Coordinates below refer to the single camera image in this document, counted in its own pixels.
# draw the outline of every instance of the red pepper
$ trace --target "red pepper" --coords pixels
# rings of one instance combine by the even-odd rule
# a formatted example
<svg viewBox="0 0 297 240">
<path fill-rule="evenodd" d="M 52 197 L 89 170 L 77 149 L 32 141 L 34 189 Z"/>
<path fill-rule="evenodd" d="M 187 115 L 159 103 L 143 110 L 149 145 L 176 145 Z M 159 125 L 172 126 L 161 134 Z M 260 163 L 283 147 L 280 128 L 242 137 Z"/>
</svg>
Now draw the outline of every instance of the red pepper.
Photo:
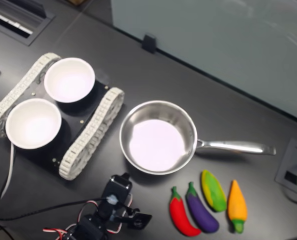
<svg viewBox="0 0 297 240">
<path fill-rule="evenodd" d="M 194 237 L 201 233 L 201 230 L 193 227 L 185 212 L 181 196 L 177 193 L 177 187 L 172 188 L 172 197 L 169 204 L 170 216 L 174 225 L 184 235 Z"/>
</svg>

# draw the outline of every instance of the bowl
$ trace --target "bowl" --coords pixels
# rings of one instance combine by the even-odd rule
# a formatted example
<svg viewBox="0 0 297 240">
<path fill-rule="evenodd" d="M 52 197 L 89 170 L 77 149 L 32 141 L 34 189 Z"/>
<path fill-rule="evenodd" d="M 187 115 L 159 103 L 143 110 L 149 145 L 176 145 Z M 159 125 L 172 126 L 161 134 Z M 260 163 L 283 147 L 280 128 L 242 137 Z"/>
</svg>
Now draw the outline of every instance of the bowl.
<svg viewBox="0 0 297 240">
<path fill-rule="evenodd" d="M 13 108 L 7 117 L 5 131 L 15 146 L 38 149 L 56 137 L 61 124 L 61 113 L 53 103 L 33 98 Z"/>
<path fill-rule="evenodd" d="M 69 57 L 54 63 L 46 72 L 44 87 L 60 103 L 74 103 L 86 97 L 95 84 L 92 66 L 80 58 Z"/>
</svg>

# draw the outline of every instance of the saucepan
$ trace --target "saucepan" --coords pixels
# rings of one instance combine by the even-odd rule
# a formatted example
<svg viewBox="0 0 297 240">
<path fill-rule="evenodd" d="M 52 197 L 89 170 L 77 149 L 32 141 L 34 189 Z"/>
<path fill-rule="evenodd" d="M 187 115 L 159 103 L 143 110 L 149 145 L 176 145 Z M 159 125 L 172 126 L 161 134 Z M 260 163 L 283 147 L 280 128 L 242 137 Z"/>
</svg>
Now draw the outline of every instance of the saucepan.
<svg viewBox="0 0 297 240">
<path fill-rule="evenodd" d="M 190 116 L 181 107 L 160 100 L 144 102 L 128 113 L 120 128 L 119 142 L 134 167 L 153 175 L 180 170 L 199 148 L 276 154 L 274 147 L 255 142 L 200 140 Z"/>
</svg>

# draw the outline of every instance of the orange carrot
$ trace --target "orange carrot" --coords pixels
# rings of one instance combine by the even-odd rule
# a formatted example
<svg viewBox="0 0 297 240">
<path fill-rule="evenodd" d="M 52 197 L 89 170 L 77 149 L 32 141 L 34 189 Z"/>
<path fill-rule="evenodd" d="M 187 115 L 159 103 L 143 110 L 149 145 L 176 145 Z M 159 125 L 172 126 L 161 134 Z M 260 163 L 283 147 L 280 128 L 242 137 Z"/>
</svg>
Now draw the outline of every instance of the orange carrot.
<svg viewBox="0 0 297 240">
<path fill-rule="evenodd" d="M 236 180 L 233 180 L 230 188 L 227 214 L 234 225 L 235 231 L 239 234 L 243 233 L 244 222 L 248 218 L 248 208 Z"/>
</svg>

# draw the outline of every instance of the purple eggplant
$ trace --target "purple eggplant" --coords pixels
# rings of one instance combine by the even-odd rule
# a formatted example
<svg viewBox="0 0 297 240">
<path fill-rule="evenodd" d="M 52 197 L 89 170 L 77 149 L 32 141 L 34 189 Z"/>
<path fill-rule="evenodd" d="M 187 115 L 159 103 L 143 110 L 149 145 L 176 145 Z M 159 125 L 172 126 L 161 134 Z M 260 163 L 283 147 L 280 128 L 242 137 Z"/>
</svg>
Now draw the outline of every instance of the purple eggplant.
<svg viewBox="0 0 297 240">
<path fill-rule="evenodd" d="M 196 224 L 205 233 L 215 233 L 220 227 L 219 222 L 204 207 L 197 192 L 194 189 L 192 181 L 188 184 L 188 186 L 186 201 L 188 208 L 196 221 Z"/>
</svg>

